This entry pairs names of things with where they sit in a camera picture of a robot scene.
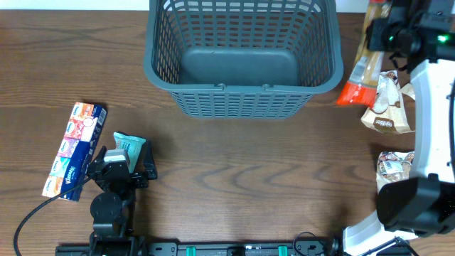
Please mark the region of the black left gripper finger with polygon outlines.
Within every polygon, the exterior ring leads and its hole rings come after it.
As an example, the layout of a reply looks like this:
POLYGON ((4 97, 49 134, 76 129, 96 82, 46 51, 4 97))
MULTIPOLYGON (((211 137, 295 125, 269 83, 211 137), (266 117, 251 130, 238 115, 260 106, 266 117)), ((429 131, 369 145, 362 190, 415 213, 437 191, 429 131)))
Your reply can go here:
POLYGON ((100 149, 98 155, 95 157, 95 159, 91 163, 92 169, 96 169, 98 166, 103 165, 104 157, 105 157, 106 152, 107 152, 107 147, 106 146, 102 146, 102 148, 100 149))
POLYGON ((147 174, 157 174, 157 169, 156 165, 154 163, 154 158, 152 155, 152 150, 151 150, 151 142, 149 140, 146 140, 146 142, 143 145, 143 159, 142 163, 144 166, 144 170, 147 174))

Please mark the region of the orange and tan cracker pack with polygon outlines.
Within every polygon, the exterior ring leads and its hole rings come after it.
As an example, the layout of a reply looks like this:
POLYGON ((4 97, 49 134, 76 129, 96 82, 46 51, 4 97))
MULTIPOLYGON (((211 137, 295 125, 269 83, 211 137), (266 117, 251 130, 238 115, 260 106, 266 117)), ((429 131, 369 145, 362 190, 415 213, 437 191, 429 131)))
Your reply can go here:
POLYGON ((386 0, 369 0, 353 70, 337 99, 337 105, 375 104, 384 53, 368 50, 367 29, 375 18, 387 18, 390 4, 386 0))

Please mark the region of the beige rice bag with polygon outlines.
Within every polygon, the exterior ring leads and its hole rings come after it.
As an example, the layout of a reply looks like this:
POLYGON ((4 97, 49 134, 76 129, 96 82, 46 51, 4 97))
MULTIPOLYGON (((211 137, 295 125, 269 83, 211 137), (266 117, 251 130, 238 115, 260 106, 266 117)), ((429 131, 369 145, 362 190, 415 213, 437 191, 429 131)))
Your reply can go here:
POLYGON ((413 132, 407 121, 396 70, 380 73, 375 104, 366 109, 361 122, 382 134, 413 132))

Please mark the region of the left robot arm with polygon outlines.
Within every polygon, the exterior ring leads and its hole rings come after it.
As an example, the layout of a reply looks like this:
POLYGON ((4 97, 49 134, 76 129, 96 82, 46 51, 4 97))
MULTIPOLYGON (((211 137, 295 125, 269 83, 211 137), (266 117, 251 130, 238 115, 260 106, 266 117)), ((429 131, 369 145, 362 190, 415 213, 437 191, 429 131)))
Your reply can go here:
POLYGON ((157 170, 147 140, 139 153, 144 169, 129 171, 125 150, 102 147, 88 166, 87 176, 101 189, 91 205, 93 233, 89 255, 147 255, 145 238, 133 235, 136 190, 149 187, 157 179, 157 170))

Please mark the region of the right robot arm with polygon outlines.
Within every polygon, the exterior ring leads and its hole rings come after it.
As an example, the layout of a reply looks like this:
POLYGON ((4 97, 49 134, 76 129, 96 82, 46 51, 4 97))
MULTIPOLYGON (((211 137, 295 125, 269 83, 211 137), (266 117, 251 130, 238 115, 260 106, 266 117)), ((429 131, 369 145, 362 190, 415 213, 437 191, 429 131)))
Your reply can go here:
POLYGON ((339 105, 372 106, 363 84, 371 53, 404 58, 415 93, 415 149, 409 178, 384 185, 375 211, 327 255, 412 255, 410 241, 454 229, 454 2, 371 1, 355 67, 339 105))

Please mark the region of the mint green wipes pack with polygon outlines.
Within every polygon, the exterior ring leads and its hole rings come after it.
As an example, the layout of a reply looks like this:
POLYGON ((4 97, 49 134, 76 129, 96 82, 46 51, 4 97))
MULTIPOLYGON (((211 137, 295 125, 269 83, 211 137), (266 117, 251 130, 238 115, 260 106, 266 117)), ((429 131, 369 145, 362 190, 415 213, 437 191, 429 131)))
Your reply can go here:
POLYGON ((116 149, 124 149, 127 152, 129 157, 129 172, 133 173, 146 140, 141 137, 126 135, 120 132, 115 132, 113 137, 116 149))

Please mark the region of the Kleenex tissue multipack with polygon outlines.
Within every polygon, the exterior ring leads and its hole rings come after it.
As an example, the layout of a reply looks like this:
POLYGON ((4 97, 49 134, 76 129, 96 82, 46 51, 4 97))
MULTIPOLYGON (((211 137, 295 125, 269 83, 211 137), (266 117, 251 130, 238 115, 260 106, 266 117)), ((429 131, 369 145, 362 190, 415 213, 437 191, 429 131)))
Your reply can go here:
POLYGON ((41 195, 56 195, 78 201, 92 161, 107 110, 101 105, 76 102, 65 128, 58 153, 50 168, 41 195))

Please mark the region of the grey plastic slotted basket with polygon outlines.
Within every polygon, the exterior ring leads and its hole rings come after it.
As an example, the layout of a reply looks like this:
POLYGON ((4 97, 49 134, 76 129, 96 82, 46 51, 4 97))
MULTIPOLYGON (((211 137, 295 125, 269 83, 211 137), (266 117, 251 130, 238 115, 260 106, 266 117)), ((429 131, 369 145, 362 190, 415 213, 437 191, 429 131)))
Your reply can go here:
POLYGON ((343 77, 334 0, 150 0, 144 73, 188 116, 285 119, 343 77))

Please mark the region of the beige grain bag near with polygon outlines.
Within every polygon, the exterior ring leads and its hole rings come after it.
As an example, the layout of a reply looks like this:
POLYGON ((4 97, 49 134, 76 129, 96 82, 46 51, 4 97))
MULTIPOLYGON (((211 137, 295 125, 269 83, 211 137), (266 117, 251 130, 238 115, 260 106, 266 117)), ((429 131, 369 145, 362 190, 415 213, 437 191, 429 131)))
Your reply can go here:
POLYGON ((389 183, 407 180, 410 177, 414 152, 381 152, 376 168, 377 192, 389 183))

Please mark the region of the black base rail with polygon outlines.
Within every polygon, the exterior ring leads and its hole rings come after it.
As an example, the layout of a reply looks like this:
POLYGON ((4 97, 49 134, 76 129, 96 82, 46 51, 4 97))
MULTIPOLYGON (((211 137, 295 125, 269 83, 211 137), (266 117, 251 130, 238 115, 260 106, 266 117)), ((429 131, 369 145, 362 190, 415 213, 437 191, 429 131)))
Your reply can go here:
POLYGON ((308 233, 290 242, 148 242, 144 237, 100 238, 91 235, 87 244, 62 244, 59 256, 329 256, 342 255, 337 239, 326 240, 308 233))

